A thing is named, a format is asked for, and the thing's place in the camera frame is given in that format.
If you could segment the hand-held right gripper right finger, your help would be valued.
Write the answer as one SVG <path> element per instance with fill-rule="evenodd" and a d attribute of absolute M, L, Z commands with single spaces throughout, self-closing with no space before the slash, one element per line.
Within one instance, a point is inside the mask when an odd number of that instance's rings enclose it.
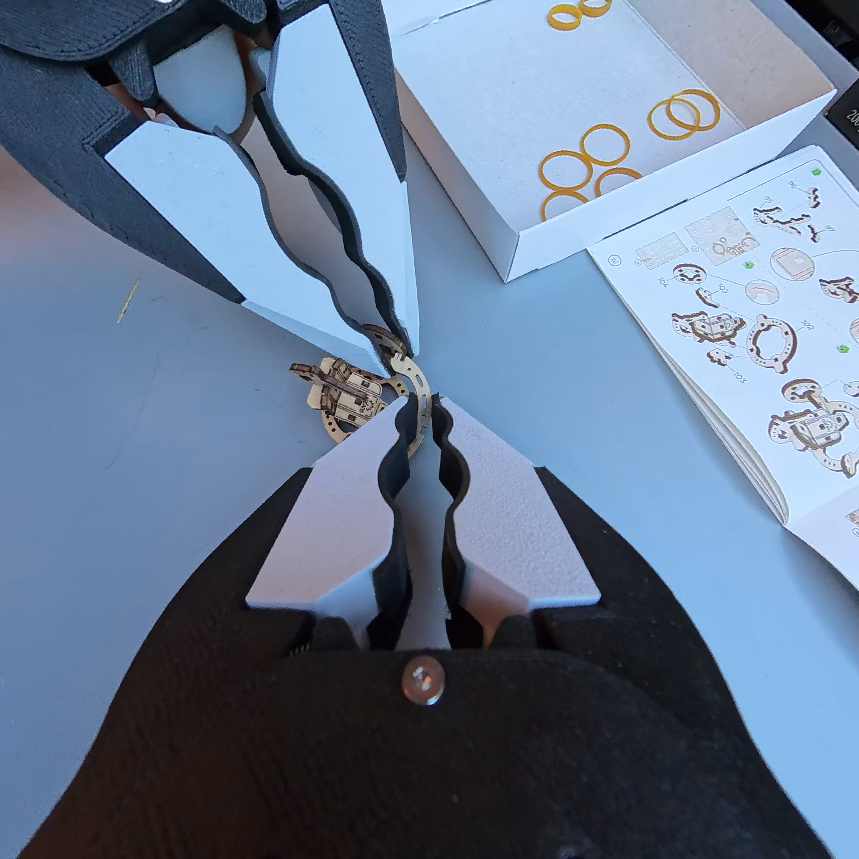
<path fill-rule="evenodd" d="M 489 643 L 506 617 L 596 604 L 600 591 L 531 461 L 449 398 L 433 398 L 432 423 L 453 498 L 442 553 L 451 645 Z"/>

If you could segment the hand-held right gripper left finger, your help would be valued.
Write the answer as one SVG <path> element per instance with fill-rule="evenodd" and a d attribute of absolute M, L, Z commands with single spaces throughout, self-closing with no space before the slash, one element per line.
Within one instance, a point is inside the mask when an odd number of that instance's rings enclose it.
<path fill-rule="evenodd" d="M 412 398 L 400 398 L 316 461 L 249 607 L 341 617 L 362 648 L 395 648 L 412 598 L 395 502 L 410 477 L 411 442 Z"/>

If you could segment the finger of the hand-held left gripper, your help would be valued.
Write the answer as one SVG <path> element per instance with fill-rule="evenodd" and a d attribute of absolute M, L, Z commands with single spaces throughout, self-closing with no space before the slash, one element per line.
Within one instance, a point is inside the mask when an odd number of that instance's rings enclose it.
<path fill-rule="evenodd" d="M 380 2 L 268 2 L 275 34 L 254 107 L 282 165 L 327 199 L 387 328 L 419 348 L 406 159 Z"/>
<path fill-rule="evenodd" d="M 258 172 L 220 127 L 204 134 L 148 121 L 105 158 L 239 290 L 246 308 L 332 356 L 387 374 L 332 285 L 289 252 Z"/>

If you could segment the wooden robot figure model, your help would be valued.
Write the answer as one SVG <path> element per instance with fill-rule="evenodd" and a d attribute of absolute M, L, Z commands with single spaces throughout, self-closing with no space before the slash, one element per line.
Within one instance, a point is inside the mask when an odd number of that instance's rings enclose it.
<path fill-rule="evenodd" d="M 307 403 L 321 412 L 325 429 L 337 444 L 387 408 L 385 386 L 399 397 L 409 395 L 399 375 L 382 378 L 339 358 L 326 357 L 319 366 L 293 363 L 289 370 L 311 384 Z"/>

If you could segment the curved wooden arc part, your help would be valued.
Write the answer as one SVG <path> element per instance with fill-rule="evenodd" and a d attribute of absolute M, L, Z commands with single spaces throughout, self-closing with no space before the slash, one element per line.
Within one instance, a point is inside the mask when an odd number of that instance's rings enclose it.
<path fill-rule="evenodd" d="M 394 373 L 387 380 L 387 383 L 395 388 L 398 395 L 409 395 L 405 380 L 409 381 L 417 395 L 417 434 L 408 450 L 409 457 L 412 457 L 420 448 L 426 430 L 431 426 L 432 394 L 423 371 L 417 367 L 413 359 L 407 357 L 403 352 L 399 350 L 392 352 L 390 366 Z"/>

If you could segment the white cardboard box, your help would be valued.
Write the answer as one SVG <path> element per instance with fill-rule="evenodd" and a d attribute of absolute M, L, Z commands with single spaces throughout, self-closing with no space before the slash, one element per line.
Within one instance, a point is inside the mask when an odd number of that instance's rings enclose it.
<path fill-rule="evenodd" d="M 836 92 L 753 2 L 385 2 L 407 131 L 508 282 L 779 155 Z M 710 132 L 661 141 L 650 107 L 719 100 Z M 544 156 L 629 134 L 642 177 L 547 221 Z"/>

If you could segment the group of yellow rubber bands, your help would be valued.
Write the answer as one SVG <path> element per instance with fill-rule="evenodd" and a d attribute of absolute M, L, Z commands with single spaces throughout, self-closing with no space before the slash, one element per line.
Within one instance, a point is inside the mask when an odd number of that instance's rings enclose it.
<path fill-rule="evenodd" d="M 655 102 L 646 117 L 652 135 L 679 143 L 713 131 L 721 122 L 717 97 L 701 88 L 686 88 Z M 620 187 L 642 174 L 626 164 L 632 149 L 628 132 L 615 123 L 597 123 L 585 130 L 574 149 L 558 149 L 544 156 L 538 167 L 541 185 L 548 190 L 540 220 L 571 210 L 603 194 L 603 187 Z"/>

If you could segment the white instruction booklet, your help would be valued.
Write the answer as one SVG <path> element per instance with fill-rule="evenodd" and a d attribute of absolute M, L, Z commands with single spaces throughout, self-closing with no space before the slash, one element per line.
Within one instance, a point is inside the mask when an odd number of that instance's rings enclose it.
<path fill-rule="evenodd" d="M 781 524 L 858 584 L 858 197 L 808 146 L 588 252 Z"/>

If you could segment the black printed box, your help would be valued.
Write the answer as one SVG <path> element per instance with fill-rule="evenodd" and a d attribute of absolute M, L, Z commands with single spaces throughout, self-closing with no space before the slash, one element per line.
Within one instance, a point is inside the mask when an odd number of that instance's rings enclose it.
<path fill-rule="evenodd" d="M 855 149 L 859 149 L 858 99 L 859 81 L 855 81 L 825 112 L 828 121 L 840 131 Z"/>

